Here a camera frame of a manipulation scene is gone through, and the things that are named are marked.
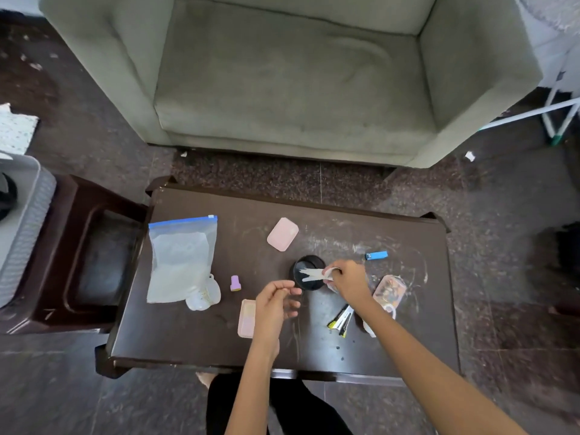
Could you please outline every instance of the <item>white debris on floor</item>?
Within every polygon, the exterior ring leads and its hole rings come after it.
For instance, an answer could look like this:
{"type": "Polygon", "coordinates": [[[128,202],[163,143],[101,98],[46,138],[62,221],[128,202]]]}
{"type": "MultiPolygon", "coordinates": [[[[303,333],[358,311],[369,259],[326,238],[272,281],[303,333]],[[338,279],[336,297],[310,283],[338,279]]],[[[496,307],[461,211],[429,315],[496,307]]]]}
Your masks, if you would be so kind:
{"type": "Polygon", "coordinates": [[[10,104],[0,105],[0,151],[10,154],[26,153],[37,124],[38,117],[14,114],[10,104]]]}

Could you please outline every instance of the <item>sofa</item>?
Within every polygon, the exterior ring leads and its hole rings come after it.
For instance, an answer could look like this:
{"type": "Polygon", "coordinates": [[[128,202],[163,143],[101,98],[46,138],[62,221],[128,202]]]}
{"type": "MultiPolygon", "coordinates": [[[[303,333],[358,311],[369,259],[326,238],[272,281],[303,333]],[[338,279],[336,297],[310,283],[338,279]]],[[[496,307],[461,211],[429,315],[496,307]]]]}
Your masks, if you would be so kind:
{"type": "Polygon", "coordinates": [[[542,74],[515,0],[41,0],[162,146],[430,167],[542,74]]]}

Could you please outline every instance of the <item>table top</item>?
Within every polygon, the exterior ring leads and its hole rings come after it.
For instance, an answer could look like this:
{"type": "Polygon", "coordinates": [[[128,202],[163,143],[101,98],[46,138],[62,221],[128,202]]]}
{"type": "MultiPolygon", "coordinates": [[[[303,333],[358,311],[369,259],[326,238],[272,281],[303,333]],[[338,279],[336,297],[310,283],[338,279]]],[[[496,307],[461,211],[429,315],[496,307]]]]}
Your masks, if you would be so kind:
{"type": "MultiPolygon", "coordinates": [[[[151,222],[218,216],[212,273],[221,287],[221,302],[205,311],[191,311],[184,301],[147,304],[152,249],[145,237],[134,261],[134,276],[121,305],[121,319],[107,344],[119,366],[176,364],[197,368],[240,369],[250,339],[237,334],[243,299],[255,299],[269,281],[287,279],[295,260],[318,255],[362,260],[366,252],[388,250],[388,258],[365,262],[369,285],[387,274],[400,276],[407,293],[397,308],[397,321],[453,370],[459,370],[453,320],[446,229],[436,220],[403,217],[236,195],[213,189],[168,185],[155,191],[151,222]],[[281,217],[300,232],[285,252],[266,237],[281,217]],[[242,290],[230,292],[238,275],[242,290]]],[[[377,339],[369,336],[359,317],[346,338],[327,323],[344,300],[324,287],[304,292],[297,318],[286,321],[280,353],[274,363],[279,376],[310,379],[398,379],[399,375],[377,339]]]]}

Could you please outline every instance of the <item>transparent plastic bag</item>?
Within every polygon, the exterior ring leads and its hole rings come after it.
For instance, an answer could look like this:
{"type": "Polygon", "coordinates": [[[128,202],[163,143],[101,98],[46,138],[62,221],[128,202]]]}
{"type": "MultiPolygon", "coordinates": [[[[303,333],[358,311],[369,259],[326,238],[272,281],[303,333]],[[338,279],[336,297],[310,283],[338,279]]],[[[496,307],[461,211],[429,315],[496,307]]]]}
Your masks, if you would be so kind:
{"type": "Polygon", "coordinates": [[[153,265],[148,303],[177,302],[207,290],[218,235],[218,217],[149,224],[153,265]]]}

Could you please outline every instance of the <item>maroon stool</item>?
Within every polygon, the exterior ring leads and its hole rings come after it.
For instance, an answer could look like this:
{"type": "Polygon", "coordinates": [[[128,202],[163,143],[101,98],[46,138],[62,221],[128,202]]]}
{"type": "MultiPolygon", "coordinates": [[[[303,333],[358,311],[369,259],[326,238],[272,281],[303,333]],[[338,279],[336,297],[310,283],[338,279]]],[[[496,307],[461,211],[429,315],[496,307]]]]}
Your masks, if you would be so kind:
{"type": "Polygon", "coordinates": [[[147,207],[76,176],[56,176],[56,191],[12,301],[0,308],[0,333],[110,328],[117,307],[80,305],[79,286],[91,222],[111,211],[142,223],[147,207]]]}

